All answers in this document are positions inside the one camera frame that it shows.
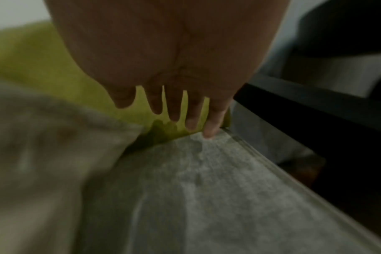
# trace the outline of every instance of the yellow pillow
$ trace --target yellow pillow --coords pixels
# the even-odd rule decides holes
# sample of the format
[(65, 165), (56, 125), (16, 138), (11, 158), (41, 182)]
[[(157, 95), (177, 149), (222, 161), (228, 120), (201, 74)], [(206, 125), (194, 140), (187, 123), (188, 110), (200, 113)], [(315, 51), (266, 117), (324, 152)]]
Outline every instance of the yellow pillow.
[[(151, 112), (141, 87), (137, 88), (131, 107), (116, 109), (104, 89), (86, 76), (70, 58), (50, 22), (0, 31), (0, 79), (96, 109), (118, 120), (146, 126), (147, 132), (132, 150), (189, 135), (185, 129), (186, 93), (181, 119), (176, 124), (168, 118), (165, 100), (163, 114)], [(205, 102), (196, 132), (201, 131), (207, 112), (208, 102)], [(229, 122), (227, 114), (224, 126), (227, 127)]]

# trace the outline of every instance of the gray fabric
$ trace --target gray fabric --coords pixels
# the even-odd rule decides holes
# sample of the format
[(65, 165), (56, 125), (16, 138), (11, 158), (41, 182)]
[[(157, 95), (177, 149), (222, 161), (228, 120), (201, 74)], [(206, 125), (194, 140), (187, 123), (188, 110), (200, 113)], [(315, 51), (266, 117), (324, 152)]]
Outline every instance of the gray fabric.
[(381, 253), (380, 240), (224, 131), (123, 157), (84, 197), (79, 254)]
[(0, 254), (68, 254), (81, 186), (141, 127), (0, 84)]

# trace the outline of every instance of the finger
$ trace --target finger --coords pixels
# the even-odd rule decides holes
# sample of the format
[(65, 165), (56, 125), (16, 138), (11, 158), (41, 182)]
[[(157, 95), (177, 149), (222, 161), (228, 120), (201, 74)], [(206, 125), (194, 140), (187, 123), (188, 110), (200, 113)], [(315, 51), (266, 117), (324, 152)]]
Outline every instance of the finger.
[(181, 117), (181, 104), (183, 90), (174, 86), (164, 86), (165, 99), (167, 101), (168, 115), (173, 122), (178, 122)]
[(162, 87), (161, 86), (144, 86), (147, 101), (149, 102), (150, 109), (154, 114), (160, 115), (162, 113)]
[(198, 92), (188, 91), (188, 111), (186, 113), (185, 127), (194, 131), (198, 127), (200, 113), (202, 111), (204, 96)]
[(204, 138), (212, 139), (218, 133), (231, 101), (232, 99), (210, 100), (209, 114), (203, 128)]
[(135, 100), (136, 87), (105, 88), (117, 108), (127, 108)]

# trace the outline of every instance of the palm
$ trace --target palm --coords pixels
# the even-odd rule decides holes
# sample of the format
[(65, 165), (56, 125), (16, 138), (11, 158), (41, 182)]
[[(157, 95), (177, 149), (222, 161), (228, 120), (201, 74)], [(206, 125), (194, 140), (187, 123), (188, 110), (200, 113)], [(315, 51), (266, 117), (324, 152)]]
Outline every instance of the palm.
[(212, 137), (233, 95), (262, 61), (287, 0), (64, 2), (48, 5), (70, 53), (118, 107), (129, 106), (135, 86), (143, 85), (159, 114), (164, 86), (170, 118), (177, 121), (186, 90), (186, 125), (193, 129), (209, 97), (204, 135)]

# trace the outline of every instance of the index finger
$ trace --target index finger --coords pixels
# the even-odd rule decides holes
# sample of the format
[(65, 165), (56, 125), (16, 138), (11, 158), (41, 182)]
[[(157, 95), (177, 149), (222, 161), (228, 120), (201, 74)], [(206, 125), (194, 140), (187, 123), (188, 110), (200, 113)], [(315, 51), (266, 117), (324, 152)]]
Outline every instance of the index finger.
[(209, 114), (203, 129), (205, 139), (212, 139), (218, 133), (231, 102), (232, 98), (224, 100), (210, 99)]

